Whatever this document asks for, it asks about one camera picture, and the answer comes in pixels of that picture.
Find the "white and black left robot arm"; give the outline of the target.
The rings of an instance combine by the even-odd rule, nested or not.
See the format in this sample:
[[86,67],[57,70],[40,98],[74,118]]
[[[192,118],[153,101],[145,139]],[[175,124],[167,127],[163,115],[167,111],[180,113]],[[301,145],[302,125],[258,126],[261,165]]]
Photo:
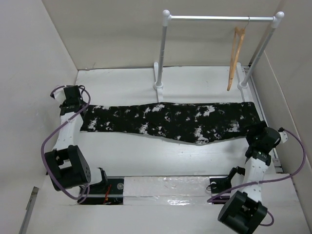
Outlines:
[[91,169],[78,147],[78,135],[90,99],[85,102],[80,85],[61,86],[50,94],[60,104],[60,125],[58,138],[51,151],[44,153],[44,159],[52,175],[52,184],[57,191],[73,187],[89,186],[90,192],[104,193],[109,188],[106,172],[99,167],[100,176],[91,183]]

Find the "black white patterned trousers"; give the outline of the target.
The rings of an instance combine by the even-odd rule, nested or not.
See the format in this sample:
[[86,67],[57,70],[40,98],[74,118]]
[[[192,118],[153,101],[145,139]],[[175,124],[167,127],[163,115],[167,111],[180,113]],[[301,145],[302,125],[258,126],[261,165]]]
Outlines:
[[141,134],[205,145],[243,137],[249,126],[260,122],[253,102],[90,105],[80,130]]

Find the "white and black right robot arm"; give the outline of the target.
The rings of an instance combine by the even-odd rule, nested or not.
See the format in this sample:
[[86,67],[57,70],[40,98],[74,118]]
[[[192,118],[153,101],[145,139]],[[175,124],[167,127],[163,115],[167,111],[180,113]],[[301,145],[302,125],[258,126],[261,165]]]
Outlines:
[[279,132],[267,126],[265,121],[245,128],[248,149],[245,152],[243,180],[237,175],[225,180],[226,188],[235,192],[224,204],[218,221],[237,234],[252,234],[268,212],[262,204],[260,181],[271,164],[269,152],[281,141]]

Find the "wooden clothes hanger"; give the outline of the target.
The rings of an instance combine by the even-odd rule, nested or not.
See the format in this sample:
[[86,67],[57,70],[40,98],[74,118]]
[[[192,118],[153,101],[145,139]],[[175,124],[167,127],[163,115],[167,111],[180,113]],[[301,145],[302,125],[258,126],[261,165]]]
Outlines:
[[242,44],[246,34],[246,27],[250,22],[250,17],[248,17],[247,24],[244,28],[235,27],[234,29],[234,37],[232,43],[232,50],[231,50],[231,58],[230,58],[230,68],[229,68],[229,77],[228,77],[228,85],[227,91],[230,91],[234,79],[234,73],[236,70],[236,65],[239,59],[240,50],[242,48]]

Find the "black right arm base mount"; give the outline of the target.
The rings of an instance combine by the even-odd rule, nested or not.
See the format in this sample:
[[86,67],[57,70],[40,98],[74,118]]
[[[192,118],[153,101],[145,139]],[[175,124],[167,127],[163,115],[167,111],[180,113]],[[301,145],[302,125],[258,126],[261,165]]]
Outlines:
[[[207,186],[206,190],[211,192],[212,195],[216,195],[231,187],[231,180],[227,177],[211,177],[210,185]],[[225,204],[229,199],[230,193],[227,193],[214,199],[212,204]]]

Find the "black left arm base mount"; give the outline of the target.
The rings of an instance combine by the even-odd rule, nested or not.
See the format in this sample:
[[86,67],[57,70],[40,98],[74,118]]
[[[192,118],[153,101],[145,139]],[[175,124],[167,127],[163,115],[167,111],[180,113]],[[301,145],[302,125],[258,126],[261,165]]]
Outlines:
[[123,177],[108,177],[106,183],[99,182],[90,185],[89,194],[78,200],[81,205],[122,205],[123,204]]

